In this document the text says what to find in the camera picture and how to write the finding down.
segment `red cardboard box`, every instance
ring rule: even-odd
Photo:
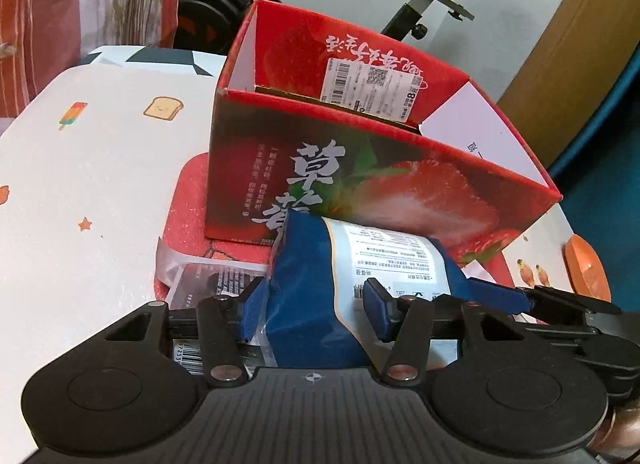
[[[420,76],[406,123],[320,103],[331,58]],[[492,257],[560,199],[463,72],[341,20],[252,6],[216,91],[208,237],[269,244],[295,209],[437,238],[468,263]]]

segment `nutrition label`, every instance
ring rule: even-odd
[[[344,224],[344,230],[351,248],[354,297],[362,298],[362,285],[370,277],[394,297],[411,293],[432,299],[442,293],[424,288],[437,283],[433,256],[422,243],[425,240],[354,224]]]

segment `barcode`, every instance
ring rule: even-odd
[[[378,86],[385,86],[386,75],[388,70],[386,68],[375,68],[372,66],[369,69],[369,75],[367,75],[367,84],[376,84]]]
[[[248,274],[241,269],[225,269],[209,278],[209,286],[215,285],[215,294],[231,294],[238,296],[251,281]]]
[[[202,375],[202,357],[200,356],[200,347],[198,345],[180,344],[174,352],[174,360],[180,363],[194,376]]]
[[[331,92],[331,104],[340,104],[344,96],[344,88],[349,76],[349,63],[340,63],[335,73],[334,89]]]

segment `strawberry image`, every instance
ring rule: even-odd
[[[516,229],[492,231],[475,240],[457,245],[449,250],[449,254],[460,265],[466,265],[473,260],[484,263],[500,253],[501,250],[519,236],[520,232]]]
[[[351,220],[437,238],[453,247],[491,232],[494,207],[482,200],[451,163],[426,159],[392,166],[398,173],[371,177],[351,195]]]
[[[529,185],[520,184],[491,170],[469,169],[466,177],[495,206],[501,229],[524,231],[560,199]]]
[[[282,33],[264,54],[263,67],[271,87],[308,97],[319,97],[326,65],[336,54],[306,25]]]

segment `blue gripper pad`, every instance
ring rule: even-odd
[[[458,267],[458,264],[453,261],[452,257],[449,256],[446,248],[438,240],[429,238],[429,241],[442,255],[442,259],[444,260],[444,269],[447,273],[449,293],[455,298],[460,298],[467,301],[475,300],[475,296],[466,283],[465,273],[462,272],[462,269]]]
[[[244,341],[246,343],[254,337],[255,331],[258,328],[262,306],[268,295],[268,290],[267,280],[263,278],[260,285],[255,288],[254,292],[249,296],[249,299],[244,303],[242,307],[242,319],[238,325],[240,334],[238,341]]]
[[[389,301],[394,302],[395,300],[388,293],[386,296],[388,296],[388,300],[385,301],[369,280],[362,285],[362,304],[367,319],[378,339],[389,342],[393,341],[394,325],[387,304]]]
[[[527,313],[532,308],[532,303],[517,289],[478,278],[469,278],[466,282],[473,296],[472,300],[487,307],[502,310],[506,314]]]

